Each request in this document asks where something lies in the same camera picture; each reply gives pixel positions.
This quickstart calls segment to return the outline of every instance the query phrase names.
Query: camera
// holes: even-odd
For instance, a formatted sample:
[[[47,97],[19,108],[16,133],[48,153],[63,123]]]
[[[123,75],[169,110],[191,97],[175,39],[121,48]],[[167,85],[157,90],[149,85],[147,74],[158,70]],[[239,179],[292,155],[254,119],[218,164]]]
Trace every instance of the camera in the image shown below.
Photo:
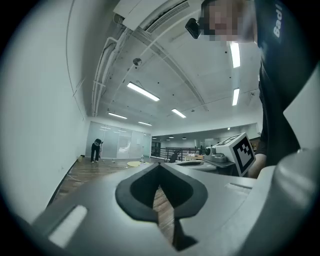
[[[191,18],[185,25],[186,30],[191,34],[194,39],[198,39],[201,34],[200,25],[195,18]]]

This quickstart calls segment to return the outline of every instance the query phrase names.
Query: railing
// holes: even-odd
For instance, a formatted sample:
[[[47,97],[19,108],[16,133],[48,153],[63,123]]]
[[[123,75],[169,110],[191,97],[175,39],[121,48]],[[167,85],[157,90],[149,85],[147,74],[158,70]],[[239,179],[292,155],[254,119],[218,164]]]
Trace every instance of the railing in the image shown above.
[[[179,150],[178,154],[178,160],[183,160],[184,156],[187,156],[188,154],[195,154],[199,153],[199,148],[192,148],[192,147],[166,147],[166,148],[158,148],[155,146],[151,147],[151,156],[157,157],[157,158],[164,158],[164,159],[170,159],[171,156],[174,154],[175,151]]]

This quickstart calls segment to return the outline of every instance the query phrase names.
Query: black t-shirt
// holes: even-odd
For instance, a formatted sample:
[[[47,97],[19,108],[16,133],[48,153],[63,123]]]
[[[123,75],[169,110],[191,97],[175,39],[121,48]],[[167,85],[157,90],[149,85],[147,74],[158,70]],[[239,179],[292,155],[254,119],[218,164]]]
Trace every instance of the black t-shirt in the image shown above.
[[[291,11],[280,1],[256,0],[257,44],[263,128],[256,154],[276,165],[300,146],[283,115],[312,74],[318,61]]]

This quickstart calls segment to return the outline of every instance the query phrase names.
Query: fluorescent ceiling light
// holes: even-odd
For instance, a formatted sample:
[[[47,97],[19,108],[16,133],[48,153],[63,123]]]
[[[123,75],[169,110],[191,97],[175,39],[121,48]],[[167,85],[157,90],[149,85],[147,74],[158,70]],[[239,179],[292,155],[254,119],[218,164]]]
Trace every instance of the fluorescent ceiling light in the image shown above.
[[[141,87],[133,84],[132,82],[129,82],[127,85],[129,88],[135,90],[138,93],[143,94],[144,96],[147,96],[148,98],[154,100],[155,102],[157,102],[158,100],[160,100],[158,97],[154,96],[153,94],[151,94],[150,92],[146,91],[145,89],[142,89]]]
[[[178,116],[182,117],[182,118],[186,118],[186,116],[182,113],[180,113],[178,110],[176,110],[175,108],[172,109],[171,111],[173,111],[174,113],[176,113]]]
[[[138,122],[139,124],[143,124],[143,125],[146,125],[146,126],[152,126],[152,124],[150,124],[150,123],[145,123],[145,122]]]
[[[118,115],[118,114],[109,113],[109,115],[115,116],[115,117],[117,117],[117,118],[127,119],[126,117],[124,117],[124,116],[122,116],[122,115]]]
[[[240,50],[237,42],[230,42],[233,67],[240,67]]]
[[[239,88],[234,89],[234,91],[233,91],[232,106],[237,105],[237,103],[238,103],[238,98],[239,98],[239,92],[240,92],[240,89],[239,89]]]

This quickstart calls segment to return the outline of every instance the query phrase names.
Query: person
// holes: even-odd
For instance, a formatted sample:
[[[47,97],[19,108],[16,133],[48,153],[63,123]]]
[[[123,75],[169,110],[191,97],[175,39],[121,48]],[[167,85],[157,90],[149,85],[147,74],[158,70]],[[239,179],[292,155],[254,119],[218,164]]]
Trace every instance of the person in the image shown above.
[[[95,162],[98,163],[99,161],[99,154],[100,154],[100,145],[102,145],[103,142],[101,139],[96,139],[94,143],[92,143],[91,146],[91,163],[94,163],[94,154],[95,154]]]
[[[205,0],[201,4],[199,24],[205,35],[255,42],[260,48],[263,123],[256,161],[249,170],[252,178],[300,148],[283,112],[306,84],[319,55],[313,52],[315,41],[310,40],[313,23],[302,15],[305,10],[307,19],[316,20],[310,13],[314,9],[309,4],[290,5],[289,9],[279,0]]]

